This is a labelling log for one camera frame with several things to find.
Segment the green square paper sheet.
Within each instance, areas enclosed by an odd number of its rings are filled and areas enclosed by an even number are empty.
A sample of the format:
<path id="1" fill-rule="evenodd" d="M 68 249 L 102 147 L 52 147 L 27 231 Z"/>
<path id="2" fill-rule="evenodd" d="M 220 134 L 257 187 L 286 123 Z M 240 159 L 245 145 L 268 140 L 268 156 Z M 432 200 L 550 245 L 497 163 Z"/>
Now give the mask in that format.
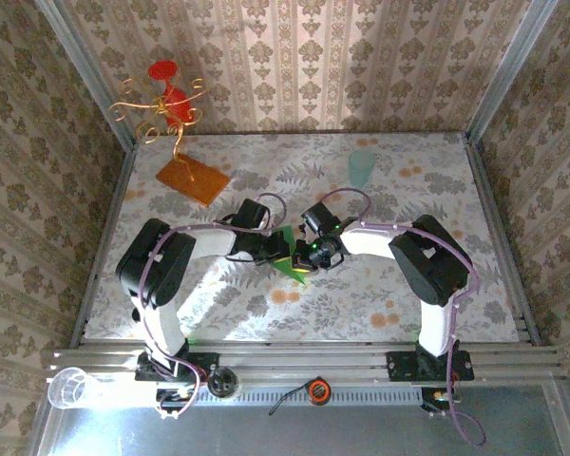
<path id="1" fill-rule="evenodd" d="M 288 257 L 292 257 L 292 254 L 295 250 L 295 237 L 294 237 L 294 229 L 291 225 L 282 226 L 277 229 L 278 232 L 282 232 L 284 235 L 284 239 L 289 246 L 289 255 Z M 292 271 L 292 261 L 291 263 L 276 263 L 275 261 L 270 262 L 270 265 L 276 269 L 277 271 L 281 272 L 285 276 L 293 279 L 296 282 L 301 284 L 305 284 L 305 275 L 299 275 Z"/>

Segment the floral print tablecloth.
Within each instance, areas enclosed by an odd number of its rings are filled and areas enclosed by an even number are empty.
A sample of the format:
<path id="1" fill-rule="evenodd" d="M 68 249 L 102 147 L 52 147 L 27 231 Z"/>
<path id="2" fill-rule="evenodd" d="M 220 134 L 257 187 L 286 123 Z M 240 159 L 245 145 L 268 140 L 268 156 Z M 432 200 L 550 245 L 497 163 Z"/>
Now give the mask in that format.
<path id="1" fill-rule="evenodd" d="M 192 137 L 189 154 L 231 179 L 207 207 L 156 179 L 172 146 L 161 138 L 138 149 L 86 338 L 143 336 L 115 269 L 147 220 L 206 223 L 236 212 L 245 199 L 260 198 L 293 227 L 319 200 L 340 218 L 362 215 L 373 223 L 434 216 L 470 255 L 481 280 L 480 291 L 460 304 L 457 336 L 464 342 L 518 340 L 462 134 Z M 361 149 L 376 161 L 370 181 L 356 188 L 348 162 Z M 201 258 L 189 264 L 174 304 L 184 333 L 205 341 L 409 342 L 421 325 L 420 303 L 396 263 L 375 256 L 348 257 L 332 270 L 308 275 L 305 284 L 269 265 Z"/>

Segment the teal translucent plastic cup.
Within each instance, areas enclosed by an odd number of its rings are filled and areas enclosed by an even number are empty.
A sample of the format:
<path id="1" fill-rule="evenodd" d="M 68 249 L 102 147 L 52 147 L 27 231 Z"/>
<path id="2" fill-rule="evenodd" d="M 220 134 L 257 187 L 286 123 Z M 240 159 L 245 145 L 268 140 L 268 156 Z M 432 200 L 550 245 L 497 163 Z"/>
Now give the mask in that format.
<path id="1" fill-rule="evenodd" d="M 366 149 L 352 152 L 349 155 L 348 172 L 351 186 L 362 188 L 371 179 L 376 155 Z"/>

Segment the orange black tape measure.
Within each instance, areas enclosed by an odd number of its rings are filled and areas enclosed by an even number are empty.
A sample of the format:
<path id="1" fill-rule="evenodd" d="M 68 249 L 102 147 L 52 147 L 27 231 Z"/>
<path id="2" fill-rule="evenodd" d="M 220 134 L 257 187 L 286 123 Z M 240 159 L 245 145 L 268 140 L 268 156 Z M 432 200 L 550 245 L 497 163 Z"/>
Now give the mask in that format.
<path id="1" fill-rule="evenodd" d="M 298 392 L 304 391 L 310 403 L 313 406 L 325 406 L 332 399 L 332 388 L 329 383 L 320 376 L 315 377 L 315 379 L 309 380 L 302 386 L 292 389 L 287 393 L 283 394 L 272 406 L 268 412 L 269 416 L 273 416 L 278 408 L 287 400 L 292 398 Z"/>

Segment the black round connector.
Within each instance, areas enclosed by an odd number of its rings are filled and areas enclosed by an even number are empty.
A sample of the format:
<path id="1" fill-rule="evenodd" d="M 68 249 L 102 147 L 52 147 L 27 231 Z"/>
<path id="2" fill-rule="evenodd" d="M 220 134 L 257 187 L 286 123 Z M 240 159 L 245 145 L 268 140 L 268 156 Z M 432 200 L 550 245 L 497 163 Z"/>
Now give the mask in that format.
<path id="1" fill-rule="evenodd" d="M 216 368 L 207 377 L 207 388 L 217 398 L 231 397 L 238 391 L 238 377 L 229 368 Z"/>

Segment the grey metal plate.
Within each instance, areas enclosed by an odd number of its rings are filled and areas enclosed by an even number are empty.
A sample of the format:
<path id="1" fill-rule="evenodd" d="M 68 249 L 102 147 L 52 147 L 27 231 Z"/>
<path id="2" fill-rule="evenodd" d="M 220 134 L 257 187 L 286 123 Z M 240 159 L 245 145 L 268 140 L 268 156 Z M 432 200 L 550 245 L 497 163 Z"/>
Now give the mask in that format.
<path id="1" fill-rule="evenodd" d="M 416 405 L 197 404 L 177 419 L 152 408 L 52 409 L 28 456 L 570 456 L 570 407 L 552 385 L 466 388 L 457 418 Z"/>

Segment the small black controller board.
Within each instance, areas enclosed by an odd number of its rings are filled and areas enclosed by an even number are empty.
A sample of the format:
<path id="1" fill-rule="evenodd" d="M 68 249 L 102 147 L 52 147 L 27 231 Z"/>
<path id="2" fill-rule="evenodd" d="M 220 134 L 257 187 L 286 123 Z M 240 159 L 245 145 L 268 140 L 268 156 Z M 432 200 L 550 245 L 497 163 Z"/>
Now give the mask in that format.
<path id="1" fill-rule="evenodd" d="M 158 389 L 156 411 L 162 419 L 178 419 L 196 401 L 199 390 L 192 389 Z"/>
<path id="2" fill-rule="evenodd" d="M 463 396 L 459 390 L 454 389 L 448 394 L 445 388 L 421 387 L 421 409 L 429 414 L 446 416 L 451 411 L 450 403 L 460 404 Z"/>

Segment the red plastic wine glass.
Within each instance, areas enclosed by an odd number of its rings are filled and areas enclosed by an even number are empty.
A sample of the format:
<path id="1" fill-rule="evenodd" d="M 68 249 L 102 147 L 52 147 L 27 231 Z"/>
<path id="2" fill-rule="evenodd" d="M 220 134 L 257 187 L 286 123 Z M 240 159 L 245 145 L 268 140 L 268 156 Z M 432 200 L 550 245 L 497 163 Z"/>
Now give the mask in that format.
<path id="1" fill-rule="evenodd" d="M 194 121 L 194 113 L 190 112 L 192 106 L 187 102 L 186 93 L 172 84 L 177 72 L 178 66 L 171 60 L 157 61 L 148 69 L 151 79 L 165 84 L 161 101 L 165 105 L 163 116 L 169 127 Z"/>

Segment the clear plastic cup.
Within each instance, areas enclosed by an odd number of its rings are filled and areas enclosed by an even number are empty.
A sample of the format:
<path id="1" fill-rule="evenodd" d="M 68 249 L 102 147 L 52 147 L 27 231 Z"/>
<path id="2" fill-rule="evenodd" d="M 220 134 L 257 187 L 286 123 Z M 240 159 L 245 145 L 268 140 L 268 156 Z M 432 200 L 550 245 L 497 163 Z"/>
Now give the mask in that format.
<path id="1" fill-rule="evenodd" d="M 88 372 L 68 367 L 57 372 L 48 383 L 47 399 L 57 409 L 90 409 L 104 396 L 102 383 Z"/>

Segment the aluminium mounting rail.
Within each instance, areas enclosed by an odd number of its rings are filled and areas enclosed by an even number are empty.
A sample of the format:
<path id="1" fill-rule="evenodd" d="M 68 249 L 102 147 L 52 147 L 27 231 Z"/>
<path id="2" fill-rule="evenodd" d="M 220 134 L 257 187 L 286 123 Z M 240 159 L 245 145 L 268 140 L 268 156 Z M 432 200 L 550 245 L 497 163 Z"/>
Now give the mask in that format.
<path id="1" fill-rule="evenodd" d="M 463 344 L 475 380 L 481 384 L 531 383 L 566 376 L 558 352 L 531 344 Z M 190 352 L 215 352 L 218 363 L 231 369 L 244 386 L 293 385 L 320 375 L 334 386 L 385 386 L 390 352 L 411 352 L 412 344 L 389 343 L 252 343 L 225 341 L 197 344 Z M 79 367 L 104 379 L 133 376 L 143 345 L 87 343 L 60 349 L 48 362 L 50 372 Z"/>

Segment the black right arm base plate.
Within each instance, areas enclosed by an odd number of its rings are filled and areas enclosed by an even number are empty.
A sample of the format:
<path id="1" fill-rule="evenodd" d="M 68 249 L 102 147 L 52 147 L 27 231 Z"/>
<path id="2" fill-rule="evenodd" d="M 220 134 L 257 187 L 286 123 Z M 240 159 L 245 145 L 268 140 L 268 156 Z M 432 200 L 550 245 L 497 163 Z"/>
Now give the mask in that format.
<path id="1" fill-rule="evenodd" d="M 389 351 L 386 353 L 389 380 L 392 382 L 445 382 L 447 379 L 445 353 L 435 357 L 420 351 Z M 450 375 L 454 381 L 473 381 L 475 374 L 468 351 L 452 354 Z"/>

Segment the aluminium side rail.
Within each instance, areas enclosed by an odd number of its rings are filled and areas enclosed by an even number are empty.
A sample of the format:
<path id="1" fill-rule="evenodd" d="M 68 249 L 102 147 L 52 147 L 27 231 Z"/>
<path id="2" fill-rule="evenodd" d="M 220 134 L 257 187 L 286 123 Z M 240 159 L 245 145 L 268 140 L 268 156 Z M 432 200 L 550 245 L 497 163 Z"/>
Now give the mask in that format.
<path id="1" fill-rule="evenodd" d="M 104 222 L 104 229 L 86 283 L 85 294 L 68 345 L 70 349 L 76 349 L 81 344 L 85 335 L 86 324 L 90 318 L 95 296 L 101 282 L 103 267 L 107 254 L 109 253 L 111 239 L 124 201 L 127 185 L 134 169 L 137 152 L 138 150 L 134 149 L 132 152 L 127 153 L 123 159 L 120 175 Z"/>
<path id="2" fill-rule="evenodd" d="M 485 171 L 480 154 L 482 148 L 467 136 L 464 136 L 464 140 L 469 166 L 473 173 L 485 221 L 493 241 L 501 279 L 509 298 L 512 312 L 522 322 L 522 326 L 518 329 L 519 338 L 523 343 L 531 344 L 535 347 L 542 346 L 543 343 L 538 327 L 531 312 L 492 187 Z"/>

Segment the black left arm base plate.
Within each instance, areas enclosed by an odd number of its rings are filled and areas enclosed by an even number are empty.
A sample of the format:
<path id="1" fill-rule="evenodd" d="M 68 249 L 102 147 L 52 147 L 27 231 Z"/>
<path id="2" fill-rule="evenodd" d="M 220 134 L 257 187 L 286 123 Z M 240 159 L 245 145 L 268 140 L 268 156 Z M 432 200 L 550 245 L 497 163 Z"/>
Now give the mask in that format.
<path id="1" fill-rule="evenodd" d="M 215 352 L 190 352 L 187 354 L 187 361 L 196 367 L 201 381 L 204 381 L 219 365 L 219 355 Z M 138 357 L 135 380 L 193 383 L 195 375 L 186 367 L 175 367 L 173 362 L 170 362 L 168 369 L 143 352 Z"/>

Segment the aluminium corner post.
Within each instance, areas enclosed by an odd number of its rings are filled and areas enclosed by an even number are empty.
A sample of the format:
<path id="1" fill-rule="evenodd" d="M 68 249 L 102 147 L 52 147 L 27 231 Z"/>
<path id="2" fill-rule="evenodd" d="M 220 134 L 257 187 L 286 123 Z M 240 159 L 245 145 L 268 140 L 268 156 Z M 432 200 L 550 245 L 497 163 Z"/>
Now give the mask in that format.
<path id="1" fill-rule="evenodd" d="M 530 1 L 494 77 L 470 120 L 466 131 L 466 136 L 470 140 L 476 143 L 485 133 L 558 3 L 559 0 Z"/>
<path id="2" fill-rule="evenodd" d="M 98 60 L 91 56 L 86 40 L 67 12 L 66 2 L 63 0 L 34 0 L 34 3 L 46 16 L 57 39 L 78 71 L 93 101 L 100 108 L 123 151 L 126 154 L 131 154 L 136 145 L 134 134 L 121 121 L 117 122 L 108 112 L 116 99 L 100 71 Z"/>

